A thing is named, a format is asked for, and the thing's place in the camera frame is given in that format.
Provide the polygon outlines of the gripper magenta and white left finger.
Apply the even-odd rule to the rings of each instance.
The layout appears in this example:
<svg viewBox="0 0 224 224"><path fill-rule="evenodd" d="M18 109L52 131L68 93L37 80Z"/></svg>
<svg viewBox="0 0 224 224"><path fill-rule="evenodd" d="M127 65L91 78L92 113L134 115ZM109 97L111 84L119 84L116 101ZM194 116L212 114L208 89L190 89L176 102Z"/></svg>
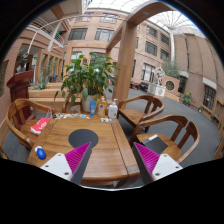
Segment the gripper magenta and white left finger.
<svg viewBox="0 0 224 224"><path fill-rule="evenodd" d="M41 169L70 182L80 182L91 155L91 143L81 145L70 152L57 153Z"/></svg>

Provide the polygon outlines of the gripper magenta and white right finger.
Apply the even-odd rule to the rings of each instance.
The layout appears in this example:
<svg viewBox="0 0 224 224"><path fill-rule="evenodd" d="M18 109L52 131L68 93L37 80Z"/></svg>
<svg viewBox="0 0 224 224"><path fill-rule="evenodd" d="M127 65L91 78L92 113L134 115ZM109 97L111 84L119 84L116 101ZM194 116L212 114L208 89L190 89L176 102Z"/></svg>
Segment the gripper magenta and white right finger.
<svg viewBox="0 0 224 224"><path fill-rule="evenodd" d="M139 143L133 152L143 181L156 181L182 169L168 154L157 154Z"/></svg>

